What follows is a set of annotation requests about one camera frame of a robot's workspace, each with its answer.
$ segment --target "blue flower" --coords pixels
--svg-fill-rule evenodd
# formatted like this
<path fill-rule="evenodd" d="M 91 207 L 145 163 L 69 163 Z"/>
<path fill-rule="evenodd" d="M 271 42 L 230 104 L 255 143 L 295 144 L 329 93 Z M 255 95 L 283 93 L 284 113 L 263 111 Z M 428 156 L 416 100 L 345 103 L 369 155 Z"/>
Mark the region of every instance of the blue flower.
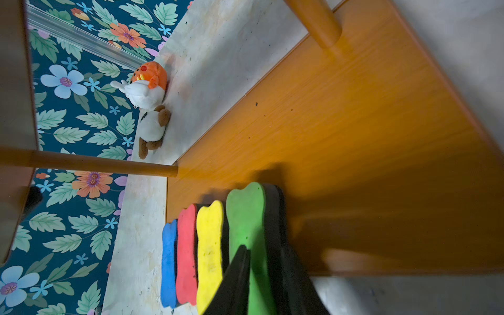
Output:
<path fill-rule="evenodd" d="M 77 4 L 77 5 L 82 8 L 82 11 L 84 11 L 86 13 L 94 14 L 93 13 L 93 8 L 88 8 L 84 2 L 81 2 L 81 4 Z"/>
<path fill-rule="evenodd" d="M 112 230 L 114 229 L 114 224 L 119 224 L 118 221 L 115 220 L 115 218 L 112 218 L 112 221 L 110 221 L 109 219 L 106 219 L 107 221 L 107 225 L 105 225 L 105 228 L 108 229 L 108 228 L 111 228 Z"/>
<path fill-rule="evenodd" d="M 129 137 L 129 138 L 123 137 L 122 139 L 124 140 L 122 145 L 127 145 L 128 148 L 130 147 L 130 145 L 133 145 L 133 141 L 132 141 L 133 137 Z"/>
<path fill-rule="evenodd" d="M 163 32 L 163 35 L 171 35 L 170 31 L 171 31 L 171 28 L 165 28 L 165 26 L 163 24 L 161 24 L 161 27 L 158 28 L 158 30 L 160 30 L 161 32 Z"/>
<path fill-rule="evenodd" d="M 83 265 L 84 264 L 84 260 L 89 259 L 89 257 L 86 257 L 86 253 L 82 254 L 82 256 L 77 255 L 76 257 L 77 257 L 77 260 L 74 261 L 74 265 L 77 264 L 77 263 L 81 263 L 81 265 Z"/>
<path fill-rule="evenodd" d="M 98 86 L 100 84 L 100 81 L 94 81 L 93 78 L 89 78 L 89 82 L 84 82 L 85 86 L 90 86 L 91 92 L 94 92 L 94 90 L 101 90 L 101 88 Z"/>
<path fill-rule="evenodd" d="M 49 180 L 47 180 L 47 179 L 46 179 L 46 180 L 44 181 L 44 185 L 42 185 L 42 184 L 37 184 L 37 185 L 35 185 L 35 186 L 37 186 L 37 187 L 39 187 L 39 188 L 42 188 L 42 189 L 40 190 L 40 192 L 41 192 L 41 193 L 43 193 L 44 191 L 48 191 L 48 192 L 50 192 L 50 191 L 51 191 L 51 188 L 49 188 L 49 187 L 54 186 L 54 184 L 48 184 L 48 183 L 49 183 Z"/>
<path fill-rule="evenodd" d="M 11 309 L 8 309 L 7 311 L 5 310 L 5 305 L 2 305 L 0 307 L 0 315 L 7 315 L 9 314 L 10 312 L 12 312 L 13 308 Z"/>
<path fill-rule="evenodd" d="M 47 280 L 44 280 L 44 281 L 42 281 L 42 283 L 40 283 L 40 288 L 38 288 L 38 287 L 30 288 L 30 292 L 36 292 L 33 295 L 32 299 L 36 300 L 40 294 L 42 294 L 43 296 L 46 296 L 48 294 L 46 289 L 52 287 L 52 283 L 48 284 L 48 285 L 46 285 L 46 283 L 47 283 Z"/>
<path fill-rule="evenodd" d="M 72 70 L 72 68 L 77 70 L 77 66 L 76 66 L 77 61 L 72 61 L 72 59 L 70 57 L 67 57 L 67 60 L 68 61 L 62 61 L 61 63 L 64 65 L 67 65 L 68 71 Z"/>
<path fill-rule="evenodd" d="M 114 106 L 109 106 L 109 108 L 110 108 L 109 113 L 114 113 L 114 115 L 117 115 L 117 113 L 120 112 L 119 106 L 116 106 L 115 108 Z"/>
<path fill-rule="evenodd" d="M 82 21 L 81 26 L 87 27 L 89 31 L 96 31 L 93 24 L 87 24 L 86 21 Z"/>

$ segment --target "orange wooden shelf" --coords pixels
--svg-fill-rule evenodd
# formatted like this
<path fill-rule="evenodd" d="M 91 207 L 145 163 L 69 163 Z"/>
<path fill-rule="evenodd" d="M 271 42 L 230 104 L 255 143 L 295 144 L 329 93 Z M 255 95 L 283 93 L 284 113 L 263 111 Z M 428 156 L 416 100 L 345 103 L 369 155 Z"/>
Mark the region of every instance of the orange wooden shelf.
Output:
<path fill-rule="evenodd" d="M 335 15 L 180 158 L 167 222 L 267 182 L 311 274 L 502 270 L 500 153 L 386 0 Z"/>

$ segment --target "brown plush ear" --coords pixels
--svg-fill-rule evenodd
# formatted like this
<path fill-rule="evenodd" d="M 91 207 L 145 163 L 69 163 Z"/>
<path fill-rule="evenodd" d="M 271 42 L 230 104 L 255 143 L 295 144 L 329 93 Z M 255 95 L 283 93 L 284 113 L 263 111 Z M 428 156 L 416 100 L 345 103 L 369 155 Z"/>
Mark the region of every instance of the brown plush ear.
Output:
<path fill-rule="evenodd" d="M 171 117 L 171 112 L 166 108 L 162 109 L 159 112 L 159 116 L 158 116 L 159 125 L 161 127 L 166 126 L 168 124 L 168 122 L 170 121 L 170 117 Z"/>
<path fill-rule="evenodd" d="M 163 144 L 163 139 L 159 139 L 158 141 L 149 141 L 147 143 L 147 149 L 156 150 Z"/>
<path fill-rule="evenodd" d="M 162 109 L 164 109 L 164 105 L 159 105 L 154 109 L 154 111 L 161 111 Z"/>
<path fill-rule="evenodd" d="M 149 150 L 147 149 L 147 141 L 145 141 L 142 138 L 139 138 L 138 144 L 139 144 L 138 156 L 143 160 L 147 157 L 147 153 L 149 153 Z"/>

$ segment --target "orange hat on plush toy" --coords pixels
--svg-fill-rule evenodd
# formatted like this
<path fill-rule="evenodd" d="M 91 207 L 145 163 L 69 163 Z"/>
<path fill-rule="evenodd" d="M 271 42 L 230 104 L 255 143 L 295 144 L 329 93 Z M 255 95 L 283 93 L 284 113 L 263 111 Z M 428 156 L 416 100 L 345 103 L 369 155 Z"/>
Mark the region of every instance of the orange hat on plush toy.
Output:
<path fill-rule="evenodd" d="M 157 86 L 166 91 L 168 85 L 168 74 L 166 70 L 157 62 L 150 61 L 141 65 L 134 73 L 131 82 L 138 80 L 149 81 L 149 89 Z"/>

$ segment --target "wooden dowel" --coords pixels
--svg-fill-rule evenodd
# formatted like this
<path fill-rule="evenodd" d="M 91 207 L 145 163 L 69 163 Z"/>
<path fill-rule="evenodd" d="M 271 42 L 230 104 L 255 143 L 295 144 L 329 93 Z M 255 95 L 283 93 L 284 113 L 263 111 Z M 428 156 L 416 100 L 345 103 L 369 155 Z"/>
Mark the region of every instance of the wooden dowel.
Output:
<path fill-rule="evenodd" d="M 1 149 L 0 162 L 14 166 L 28 166 L 119 174 L 176 177 L 177 166 L 113 160 L 85 155 L 64 154 L 46 151 Z"/>
<path fill-rule="evenodd" d="M 341 26 L 326 0 L 285 0 L 321 48 L 330 48 L 341 36 Z"/>

